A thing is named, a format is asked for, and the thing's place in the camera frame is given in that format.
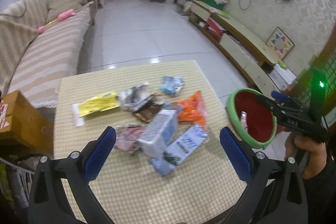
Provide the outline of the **person right hand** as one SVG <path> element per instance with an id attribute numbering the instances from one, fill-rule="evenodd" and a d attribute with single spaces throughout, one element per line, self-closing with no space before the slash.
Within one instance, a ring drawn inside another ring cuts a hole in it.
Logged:
<path id="1" fill-rule="evenodd" d="M 303 151 L 306 160 L 299 164 L 305 168 L 301 171 L 303 179 L 317 176 L 325 168 L 327 163 L 327 150 L 325 143 L 317 143 L 307 136 L 290 133 L 285 142 L 285 158 L 297 159 L 299 151 Z"/>

